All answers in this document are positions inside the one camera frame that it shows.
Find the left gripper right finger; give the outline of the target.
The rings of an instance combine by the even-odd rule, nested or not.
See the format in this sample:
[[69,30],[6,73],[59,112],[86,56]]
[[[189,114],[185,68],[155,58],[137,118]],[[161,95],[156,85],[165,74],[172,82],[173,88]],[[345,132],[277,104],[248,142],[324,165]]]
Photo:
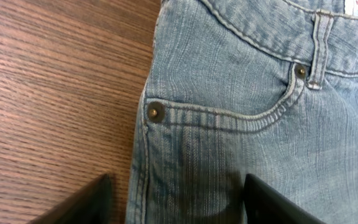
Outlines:
[[254,174],[246,175],[243,196],[248,224],[323,224]]

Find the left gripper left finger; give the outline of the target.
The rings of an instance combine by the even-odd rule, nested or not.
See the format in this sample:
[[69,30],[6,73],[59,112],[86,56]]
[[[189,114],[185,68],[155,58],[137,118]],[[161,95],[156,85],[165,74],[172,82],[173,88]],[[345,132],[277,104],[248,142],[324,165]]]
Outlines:
[[112,182],[103,174],[30,224],[107,224],[111,207]]

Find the light blue denim shorts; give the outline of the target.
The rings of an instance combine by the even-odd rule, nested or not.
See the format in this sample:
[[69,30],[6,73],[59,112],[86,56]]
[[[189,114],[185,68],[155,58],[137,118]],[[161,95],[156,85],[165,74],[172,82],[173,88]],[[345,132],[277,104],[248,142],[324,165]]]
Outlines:
[[246,223],[247,175],[358,223],[358,1],[162,1],[126,222]]

